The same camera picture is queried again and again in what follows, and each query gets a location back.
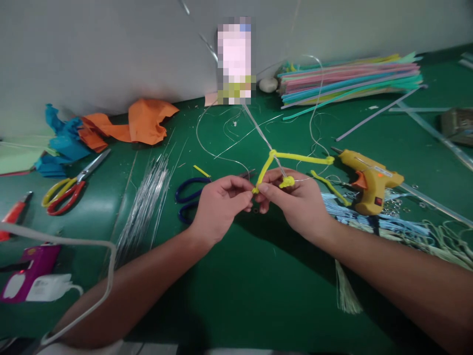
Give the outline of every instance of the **hand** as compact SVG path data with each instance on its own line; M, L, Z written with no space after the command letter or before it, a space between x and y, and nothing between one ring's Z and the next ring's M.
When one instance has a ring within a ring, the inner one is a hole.
M210 243L218 243L238 213L251 211L253 187L248 180L236 176L223 177L206 185L189 229Z
M280 168L266 172L263 182L257 187L260 193L255 201L260 204L260 213L269 210L270 202L278 205L284 212L289 225L296 232L311 242L325 235L334 225L314 179L297 171L284 168L286 175L292 176L296 184L284 189L279 188L283 174Z

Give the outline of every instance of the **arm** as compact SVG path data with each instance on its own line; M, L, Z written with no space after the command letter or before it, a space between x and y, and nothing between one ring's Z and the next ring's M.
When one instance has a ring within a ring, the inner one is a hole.
M305 175L288 171L295 179ZM363 277L452 354L472 351L473 273L437 257L359 231L332 219L313 180L284 192L280 170L258 186L261 213L278 205L309 242Z
M163 293L222 240L234 217L252 207L253 185L238 177L224 177L202 191L192 225L121 267L115 273L106 301L83 319L61 341L76 348L109 345L127 335ZM95 304L106 280L84 294L54 328L58 332Z

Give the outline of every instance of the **left hand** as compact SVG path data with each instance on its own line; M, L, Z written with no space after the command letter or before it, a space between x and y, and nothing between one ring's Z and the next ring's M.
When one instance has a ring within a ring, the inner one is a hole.
M210 243L218 243L238 213L251 211L253 187L248 180L236 176L223 177L206 185L189 229Z

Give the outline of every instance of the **red and yellow scissors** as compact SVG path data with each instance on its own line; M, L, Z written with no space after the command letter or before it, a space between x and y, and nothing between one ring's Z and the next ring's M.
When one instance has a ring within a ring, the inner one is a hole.
M106 158L106 156L110 153L110 149L107 149L105 152L103 152L101 155L99 155L92 163L87 165L84 170L80 172L79 175L77 175L74 178L67 178L64 179L57 184L55 184L53 187L49 189L49 191L44 195L43 201L41 205L43 207L47 208L48 215L60 215L63 214L64 212L68 211L76 202L77 198L80 195L80 192L85 186L85 181L84 179L90 175L94 169L100 165L100 163ZM63 187L57 194L54 196L53 199L51 197L54 195L54 193L60 188ZM69 202L62 207L60 210L56 210L56 207L61 204L65 199L67 199L70 195L72 197L70 198Z

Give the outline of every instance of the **red utility knife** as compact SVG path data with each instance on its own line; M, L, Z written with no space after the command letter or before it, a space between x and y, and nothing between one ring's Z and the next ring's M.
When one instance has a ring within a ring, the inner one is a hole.
M22 199L20 199L10 210L10 212L7 213L5 218L2 220L2 222L5 223L16 223L18 221L18 218L21 215L21 212L25 208L26 204L28 201L31 199L33 195L33 192L28 192L25 196L23 196ZM4 242L10 239L10 232L7 231L1 231L0 230L0 242Z

